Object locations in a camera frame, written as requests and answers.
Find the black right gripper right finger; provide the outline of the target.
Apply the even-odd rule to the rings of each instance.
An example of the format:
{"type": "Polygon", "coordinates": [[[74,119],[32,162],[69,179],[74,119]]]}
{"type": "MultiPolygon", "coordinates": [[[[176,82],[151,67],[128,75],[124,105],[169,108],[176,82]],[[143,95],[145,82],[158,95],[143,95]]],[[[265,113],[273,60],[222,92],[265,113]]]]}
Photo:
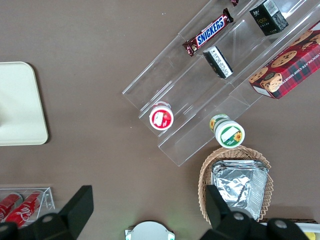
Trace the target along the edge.
{"type": "Polygon", "coordinates": [[[230,210],[216,186],[206,186],[205,200],[211,229],[201,237],[202,240],[269,239],[267,227],[259,224],[246,213],[230,210]]]}

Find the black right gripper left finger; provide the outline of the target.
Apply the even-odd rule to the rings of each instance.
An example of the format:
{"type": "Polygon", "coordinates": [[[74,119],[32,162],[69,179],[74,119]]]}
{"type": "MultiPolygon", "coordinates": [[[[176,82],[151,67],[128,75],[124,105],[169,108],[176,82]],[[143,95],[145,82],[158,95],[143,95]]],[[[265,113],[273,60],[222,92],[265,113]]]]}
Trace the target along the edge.
{"type": "Polygon", "coordinates": [[[58,213],[19,229],[17,240],[76,240],[94,211],[93,187],[83,185],[58,213]]]}

